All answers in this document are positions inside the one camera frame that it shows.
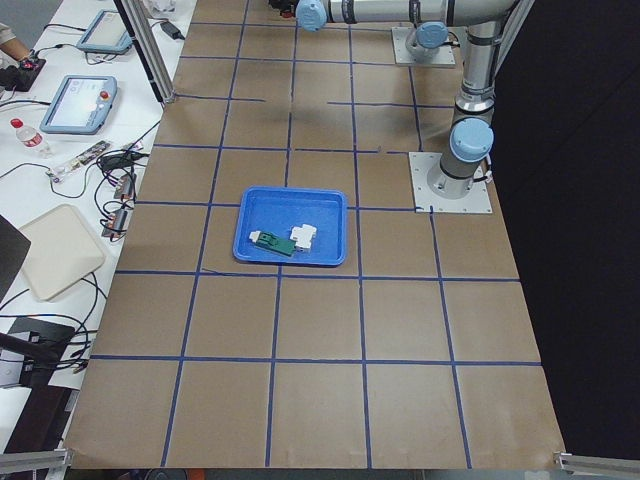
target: blue joint cap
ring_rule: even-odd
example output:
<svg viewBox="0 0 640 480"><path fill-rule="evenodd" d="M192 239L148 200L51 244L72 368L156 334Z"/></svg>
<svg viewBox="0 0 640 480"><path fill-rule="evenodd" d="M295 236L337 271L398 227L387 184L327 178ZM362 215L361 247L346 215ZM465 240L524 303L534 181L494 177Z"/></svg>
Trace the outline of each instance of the blue joint cap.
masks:
<svg viewBox="0 0 640 480"><path fill-rule="evenodd" d="M449 37L449 29L442 22L424 22L416 31L416 39L424 48L438 48Z"/></svg>
<svg viewBox="0 0 640 480"><path fill-rule="evenodd" d="M298 25L309 32L317 32L327 24L327 12L320 0L300 0L296 7Z"/></svg>
<svg viewBox="0 0 640 480"><path fill-rule="evenodd" d="M466 163L479 162L493 146L493 130L479 118L465 118L451 130L451 152Z"/></svg>

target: green object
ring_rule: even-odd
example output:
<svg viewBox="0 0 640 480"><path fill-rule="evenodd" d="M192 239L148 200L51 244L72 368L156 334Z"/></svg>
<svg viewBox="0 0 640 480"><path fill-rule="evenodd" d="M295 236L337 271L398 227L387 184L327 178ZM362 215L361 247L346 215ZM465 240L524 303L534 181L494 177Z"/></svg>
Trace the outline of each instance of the green object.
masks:
<svg viewBox="0 0 640 480"><path fill-rule="evenodd" d="M296 249L296 242L288 238L277 237L273 233L260 232L256 246L290 257Z"/></svg>

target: person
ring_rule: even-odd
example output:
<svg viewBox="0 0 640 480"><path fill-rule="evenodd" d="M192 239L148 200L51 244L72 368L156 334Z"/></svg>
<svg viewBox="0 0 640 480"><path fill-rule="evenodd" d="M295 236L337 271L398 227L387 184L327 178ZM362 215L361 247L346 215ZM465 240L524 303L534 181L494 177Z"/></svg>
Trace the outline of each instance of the person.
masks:
<svg viewBox="0 0 640 480"><path fill-rule="evenodd" d="M17 62L29 58L31 54L25 44L15 36L13 30L4 23L0 23L0 51Z"/></svg>

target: brown table surface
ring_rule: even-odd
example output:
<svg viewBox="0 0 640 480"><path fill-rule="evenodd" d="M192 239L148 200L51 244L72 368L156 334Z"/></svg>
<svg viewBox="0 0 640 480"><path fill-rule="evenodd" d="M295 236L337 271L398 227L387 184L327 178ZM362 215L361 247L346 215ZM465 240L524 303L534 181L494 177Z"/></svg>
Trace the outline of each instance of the brown table surface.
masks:
<svg viewBox="0 0 640 480"><path fill-rule="evenodd" d="M443 150L461 68L394 65L389 27L312 34L267 0L198 3L74 467L552 466L562 437L495 193L492 215L414 212L407 152ZM251 185L343 191L344 264L236 261Z"/></svg>

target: plastic bottle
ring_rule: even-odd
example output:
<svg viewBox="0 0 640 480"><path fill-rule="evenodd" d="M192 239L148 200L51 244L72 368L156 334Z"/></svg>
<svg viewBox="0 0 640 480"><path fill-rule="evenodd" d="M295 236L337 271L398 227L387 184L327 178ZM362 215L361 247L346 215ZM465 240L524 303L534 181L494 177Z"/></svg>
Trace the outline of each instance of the plastic bottle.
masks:
<svg viewBox="0 0 640 480"><path fill-rule="evenodd" d="M25 125L19 118L11 120L11 126L16 129L18 140L30 151L43 158L48 158L52 155L51 147L35 128Z"/></svg>

